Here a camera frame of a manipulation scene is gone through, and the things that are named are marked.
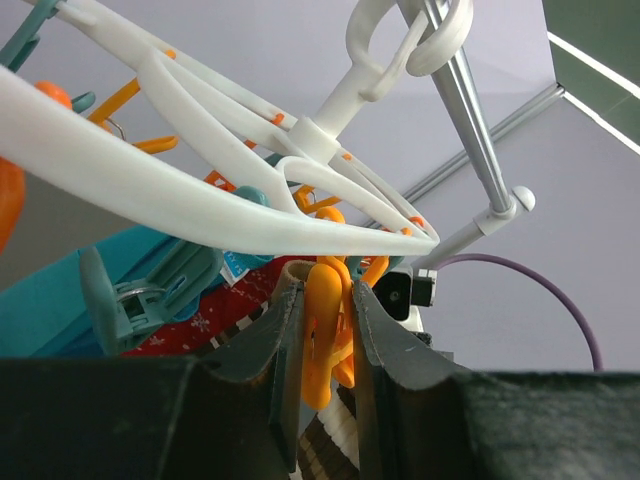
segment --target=fluorescent light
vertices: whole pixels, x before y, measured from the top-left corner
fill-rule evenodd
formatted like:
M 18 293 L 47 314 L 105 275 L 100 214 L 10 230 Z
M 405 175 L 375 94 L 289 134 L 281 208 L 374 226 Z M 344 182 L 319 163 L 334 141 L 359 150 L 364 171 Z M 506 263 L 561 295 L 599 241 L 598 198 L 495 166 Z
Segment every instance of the fluorescent light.
M 609 132 L 611 135 L 613 135 L 615 138 L 617 138 L 623 144 L 629 147 L 633 152 L 640 155 L 640 146 L 637 143 L 635 143 L 633 140 L 631 140 L 629 137 L 624 135 L 622 132 L 620 132 L 619 130 L 616 130 L 616 128 L 613 125 L 611 125 L 610 123 L 607 123 L 600 115 L 598 115 L 596 112 L 591 110 L 584 103 L 582 103 L 580 100 L 578 100 L 576 97 L 574 97 L 568 92 L 565 92 L 564 98 L 566 98 L 572 105 L 574 105 L 576 108 L 578 108 L 588 117 L 590 117 L 594 122 L 596 122 L 598 125 L 604 128 L 607 132 Z
M 574 47 L 570 43 L 562 40 L 561 38 L 558 38 L 553 33 L 547 32 L 547 35 L 549 36 L 549 41 L 551 43 L 557 45 L 558 47 L 563 49 L 565 52 L 573 55 L 581 62 L 584 62 L 585 64 L 589 65 L 596 72 L 604 75 L 616 85 L 624 88 L 627 92 L 631 93 L 634 97 L 640 98 L 640 87 L 638 85 L 635 85 L 633 82 L 631 82 L 630 80 L 627 80 L 622 75 L 614 72 L 606 65 L 603 65 L 602 63 L 597 61 L 595 58 L 592 58 L 586 53 L 584 53 L 582 50 L 578 50 L 576 47 Z

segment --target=red patterned fabric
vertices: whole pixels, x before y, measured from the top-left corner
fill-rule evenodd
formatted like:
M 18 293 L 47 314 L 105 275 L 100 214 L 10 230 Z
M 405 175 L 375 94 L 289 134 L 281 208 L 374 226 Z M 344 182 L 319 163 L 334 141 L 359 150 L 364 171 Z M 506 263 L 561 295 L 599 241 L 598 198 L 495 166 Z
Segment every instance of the red patterned fabric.
M 184 355 L 205 345 L 211 338 L 246 317 L 271 296 L 285 263 L 315 257 L 280 257 L 252 270 L 233 287 L 226 283 L 200 301 L 200 309 L 189 320 L 159 329 L 132 355 Z

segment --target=white plastic hanger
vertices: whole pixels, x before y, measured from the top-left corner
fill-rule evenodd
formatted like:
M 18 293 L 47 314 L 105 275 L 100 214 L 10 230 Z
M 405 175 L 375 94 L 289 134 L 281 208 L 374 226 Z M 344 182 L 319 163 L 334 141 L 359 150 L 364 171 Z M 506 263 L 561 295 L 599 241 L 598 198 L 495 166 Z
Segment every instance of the white plastic hanger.
M 347 31 L 353 67 L 318 114 L 299 121 L 94 0 L 58 4 L 59 18 L 137 72 L 142 91 L 184 141 L 232 183 L 265 192 L 273 209 L 209 187 L 128 148 L 81 117 L 57 108 L 6 70 L 0 75 L 0 95 L 7 97 L 0 113 L 0 154 L 103 208 L 203 245 L 256 254 L 425 255 L 438 243 L 436 232 L 426 222 L 423 228 L 410 222 L 408 217 L 422 217 L 362 162 L 355 157 L 344 160 L 345 150 L 335 138 L 365 101 L 389 91 L 408 62 L 425 58 L 425 45 L 439 55 L 427 55 L 437 61 L 430 60 L 426 67 L 413 60 L 420 74 L 431 73 L 443 58 L 446 62 L 455 54 L 468 33 L 471 2 L 454 0 L 447 29 L 439 28 L 429 37 L 434 40 L 416 48 L 427 26 L 424 13 L 418 11 L 385 70 L 370 59 L 367 47 L 394 3 L 358 3 Z M 175 61 L 162 53 L 169 49 L 176 52 Z M 280 126 L 269 121 L 277 113 L 285 115 Z M 48 134 L 33 142 L 34 131 Z M 273 168 L 232 132 L 288 156 Z M 74 141 L 59 141 L 71 137 Z M 413 236 L 305 217 L 291 198 L 287 180 L 326 190 L 393 232 L 409 228 Z M 168 196 L 167 191 L 177 194 Z

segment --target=clothing label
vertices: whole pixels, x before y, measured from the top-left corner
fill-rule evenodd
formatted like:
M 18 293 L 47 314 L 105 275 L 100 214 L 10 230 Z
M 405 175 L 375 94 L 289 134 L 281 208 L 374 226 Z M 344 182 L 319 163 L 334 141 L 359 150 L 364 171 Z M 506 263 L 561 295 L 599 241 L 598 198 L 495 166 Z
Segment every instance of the clothing label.
M 220 275 L 230 285 L 234 286 L 247 273 L 249 269 L 234 255 L 233 252 L 224 252 L 224 265 L 220 270 Z

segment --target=cable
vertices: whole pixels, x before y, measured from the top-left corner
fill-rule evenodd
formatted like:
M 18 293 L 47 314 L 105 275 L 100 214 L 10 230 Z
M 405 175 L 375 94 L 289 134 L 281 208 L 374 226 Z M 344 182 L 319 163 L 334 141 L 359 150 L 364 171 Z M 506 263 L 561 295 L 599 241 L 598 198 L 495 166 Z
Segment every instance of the cable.
M 452 265 L 454 263 L 459 262 L 487 262 L 494 263 L 496 265 L 502 265 L 503 267 L 510 268 L 511 270 L 515 270 L 516 272 L 520 272 L 523 275 L 535 280 L 544 288 L 549 290 L 560 302 L 566 307 L 567 310 L 573 315 L 578 327 L 582 331 L 585 340 L 587 341 L 587 345 L 589 347 L 589 352 L 591 353 L 591 361 L 593 362 L 593 370 L 598 372 L 603 369 L 602 366 L 602 354 L 600 353 L 600 347 L 598 347 L 598 342 L 596 340 L 591 327 L 589 326 L 589 322 L 582 314 L 582 312 L 578 309 L 578 306 L 573 303 L 573 301 L 562 291 L 558 286 L 552 283 L 547 278 L 540 275 L 538 272 L 531 270 L 524 265 L 514 262 L 513 260 L 509 260 L 503 257 L 498 257 L 495 255 L 487 255 L 484 253 L 465 253 L 460 255 L 454 255 L 453 257 L 449 257 L 446 260 L 440 262 L 434 269 L 439 270 L 441 268 L 446 267 L 447 265 Z

